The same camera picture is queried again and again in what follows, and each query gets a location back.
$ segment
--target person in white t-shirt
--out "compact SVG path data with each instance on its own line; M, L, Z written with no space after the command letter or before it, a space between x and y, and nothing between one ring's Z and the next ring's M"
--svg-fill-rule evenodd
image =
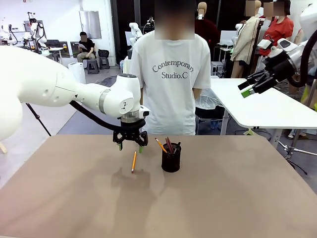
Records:
M195 135L195 99L211 86L207 42L194 34L195 0L156 0L156 30L135 44L130 73L151 113L149 134Z

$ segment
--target gray pants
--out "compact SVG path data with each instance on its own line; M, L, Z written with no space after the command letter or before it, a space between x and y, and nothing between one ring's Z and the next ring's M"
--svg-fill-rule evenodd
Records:
M78 62L82 63L83 60L94 60L94 59L96 59L96 58L95 58L95 55L94 55L93 53L91 53L91 54L89 55L89 57L86 58L86 55L87 55L87 54L88 54L88 52L79 53L78 56L77 56Z

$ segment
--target dark red sweater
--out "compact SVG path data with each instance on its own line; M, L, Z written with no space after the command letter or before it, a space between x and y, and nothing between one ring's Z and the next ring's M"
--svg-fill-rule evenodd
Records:
M203 37L210 49L211 57L213 56L213 49L220 41L220 32L216 25L207 19L195 20L195 33Z

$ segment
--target pen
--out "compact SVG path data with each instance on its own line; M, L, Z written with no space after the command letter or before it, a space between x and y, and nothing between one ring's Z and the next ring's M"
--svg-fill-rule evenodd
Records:
M169 141L168 141L168 138L165 138L165 141L166 141L166 144L167 144L167 146L168 146L169 152L172 154L172 153L173 153L173 147L170 146L170 143L169 143Z
M173 145L172 145L172 143L170 142L170 140L169 140L168 137L167 137L167 141L168 141L168 143L169 143L169 145L170 145L171 153L173 154L173 152L174 152L174 150L173 150Z
M180 146L180 142L179 142L179 143L177 144L177 146L175 147L174 154L175 154L175 153L176 153L176 151L178 150L179 146Z
M135 162L137 161L137 152L134 152L133 164L131 172L134 173Z
M159 140L157 138L155 138L155 140L157 141L157 143L159 144L159 146L162 148L162 150L167 153L167 151L164 149L163 145L159 142Z

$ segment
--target black shirt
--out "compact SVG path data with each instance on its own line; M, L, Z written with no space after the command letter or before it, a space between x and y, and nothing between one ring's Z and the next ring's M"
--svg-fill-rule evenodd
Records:
M85 50L85 49L82 49L83 50L83 52L90 52L90 49L91 48L94 48L94 46L95 46L95 44L93 43L93 41L92 40L90 40L90 39L87 39L87 42L83 42L83 41L80 41L79 42L80 44L82 44L82 45L84 45L87 49Z

